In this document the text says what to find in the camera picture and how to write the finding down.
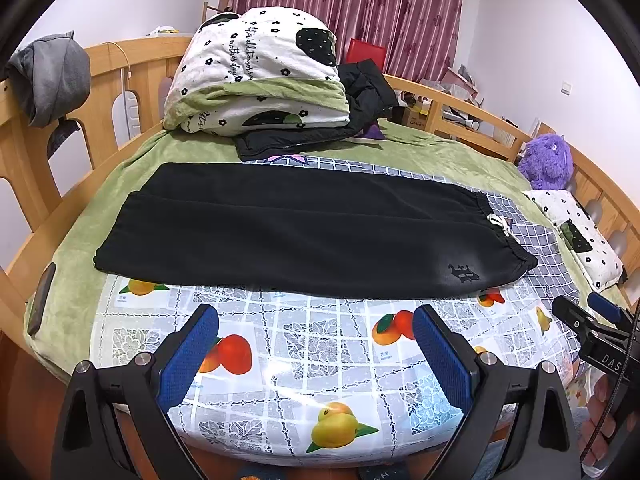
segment purple plush toy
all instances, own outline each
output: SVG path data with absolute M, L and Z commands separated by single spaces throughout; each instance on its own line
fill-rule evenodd
M 532 189 L 564 189 L 574 173 L 574 161 L 561 136 L 545 134 L 527 143 L 518 169 Z

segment white floral pillow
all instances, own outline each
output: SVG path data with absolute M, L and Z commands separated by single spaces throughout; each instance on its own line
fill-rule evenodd
M 622 275 L 620 258 L 571 193 L 565 190 L 523 193 L 564 238 L 593 290 L 601 292 L 618 282 Z

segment green bedsheet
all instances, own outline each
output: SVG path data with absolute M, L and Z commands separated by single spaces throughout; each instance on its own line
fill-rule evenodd
M 387 121 L 381 121 L 381 127 L 389 139 L 382 145 L 335 142 L 308 154 L 441 175 L 461 184 L 497 191 L 511 198 L 529 221 L 551 228 L 537 206 L 521 193 L 531 188 L 513 164 L 420 130 Z M 57 269 L 40 331 L 34 338 L 25 333 L 28 344 L 47 368 L 65 380 L 75 364 L 89 356 L 95 311 L 106 279 L 106 274 L 95 270 L 93 257 L 127 195 L 139 190 L 164 162 L 238 161 L 231 139 L 162 131 L 113 170 L 53 256 Z M 558 245 L 583 300 L 590 291 L 589 285 L 564 243 Z M 615 303 L 624 304 L 616 287 L 609 289 L 608 296 Z

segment black pants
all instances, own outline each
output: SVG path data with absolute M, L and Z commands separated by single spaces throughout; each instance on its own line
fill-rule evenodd
M 130 193 L 98 270 L 173 285 L 336 298 L 447 298 L 538 263 L 483 193 L 400 176 L 260 164 L 163 164 Z

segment embroidered logo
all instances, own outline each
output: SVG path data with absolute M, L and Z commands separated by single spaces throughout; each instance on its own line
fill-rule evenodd
M 451 273 L 460 280 L 460 283 L 465 282 L 474 282 L 475 280 L 479 280 L 480 276 L 478 276 L 472 270 L 469 270 L 469 266 L 459 265 L 458 268 L 455 268 L 453 265 L 448 265 L 449 269 L 451 269 Z

